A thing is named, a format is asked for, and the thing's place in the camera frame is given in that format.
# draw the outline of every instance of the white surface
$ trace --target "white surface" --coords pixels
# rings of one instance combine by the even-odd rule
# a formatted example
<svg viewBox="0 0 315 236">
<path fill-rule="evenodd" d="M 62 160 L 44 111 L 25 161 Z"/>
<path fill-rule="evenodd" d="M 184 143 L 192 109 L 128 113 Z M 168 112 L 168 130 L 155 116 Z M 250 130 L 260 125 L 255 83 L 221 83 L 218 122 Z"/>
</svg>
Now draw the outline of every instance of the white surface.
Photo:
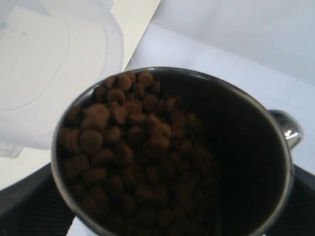
<svg viewBox="0 0 315 236">
<path fill-rule="evenodd" d="M 93 83 L 120 71 L 123 35 L 110 9 L 96 2 L 23 0 L 6 11 L 0 142 L 50 149 L 67 106 Z"/>
<path fill-rule="evenodd" d="M 78 94 L 127 65 L 159 1 L 0 1 L 0 190 L 50 162 L 36 148 L 50 149 Z"/>
</svg>

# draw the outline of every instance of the translucent plastic container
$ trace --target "translucent plastic container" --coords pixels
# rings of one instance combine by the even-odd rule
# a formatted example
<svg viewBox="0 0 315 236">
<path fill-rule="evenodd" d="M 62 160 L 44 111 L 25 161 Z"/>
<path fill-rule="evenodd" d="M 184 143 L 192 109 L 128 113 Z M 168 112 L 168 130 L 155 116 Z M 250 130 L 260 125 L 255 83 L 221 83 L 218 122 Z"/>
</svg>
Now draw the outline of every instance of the translucent plastic container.
<svg viewBox="0 0 315 236">
<path fill-rule="evenodd" d="M 121 71 L 123 35 L 111 6 L 108 0 L 0 1 L 2 155 L 49 149 L 69 103 Z"/>
</svg>

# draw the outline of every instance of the dry dog food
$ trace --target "dry dog food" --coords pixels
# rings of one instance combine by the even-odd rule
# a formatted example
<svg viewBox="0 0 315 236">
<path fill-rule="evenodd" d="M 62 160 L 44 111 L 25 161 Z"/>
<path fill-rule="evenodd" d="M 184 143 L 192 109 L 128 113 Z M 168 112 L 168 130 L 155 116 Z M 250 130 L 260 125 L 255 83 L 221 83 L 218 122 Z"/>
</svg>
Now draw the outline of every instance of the dry dog food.
<svg viewBox="0 0 315 236">
<path fill-rule="evenodd" d="M 120 236 L 215 235 L 219 167 L 203 125 L 149 72 L 111 76 L 58 135 L 72 194 Z"/>
</svg>

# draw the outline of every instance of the black mat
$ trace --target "black mat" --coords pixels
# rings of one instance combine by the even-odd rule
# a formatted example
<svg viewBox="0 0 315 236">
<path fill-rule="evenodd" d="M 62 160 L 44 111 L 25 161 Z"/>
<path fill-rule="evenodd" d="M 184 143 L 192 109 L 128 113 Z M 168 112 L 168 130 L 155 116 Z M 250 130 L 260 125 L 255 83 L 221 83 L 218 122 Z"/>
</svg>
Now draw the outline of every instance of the black mat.
<svg viewBox="0 0 315 236">
<path fill-rule="evenodd" d="M 0 218 L 0 235 L 66 235 L 74 215 L 62 200 L 51 175 L 43 181 L 32 196 Z M 296 179 L 286 209 L 267 235 L 315 236 L 315 191 Z"/>
</svg>

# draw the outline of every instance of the food bowl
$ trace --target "food bowl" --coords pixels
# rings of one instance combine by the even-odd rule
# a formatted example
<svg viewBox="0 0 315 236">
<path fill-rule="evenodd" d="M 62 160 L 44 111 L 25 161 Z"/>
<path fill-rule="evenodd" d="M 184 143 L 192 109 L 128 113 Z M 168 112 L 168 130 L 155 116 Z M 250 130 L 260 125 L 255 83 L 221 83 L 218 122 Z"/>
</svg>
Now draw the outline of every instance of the food bowl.
<svg viewBox="0 0 315 236">
<path fill-rule="evenodd" d="M 293 184 L 290 148 L 302 138 L 298 123 L 285 112 L 266 110 L 244 91 L 213 76 L 168 67 L 133 70 L 136 75 L 143 71 L 161 81 L 164 93 L 180 95 L 203 121 L 205 140 L 220 163 L 218 234 L 264 234 L 281 213 Z M 68 110 L 75 105 L 89 105 L 99 85 L 80 94 Z M 52 172 L 57 188 L 90 232 L 113 236 L 83 210 L 67 185 L 57 146 L 63 118 L 64 115 L 52 144 Z"/>
</svg>

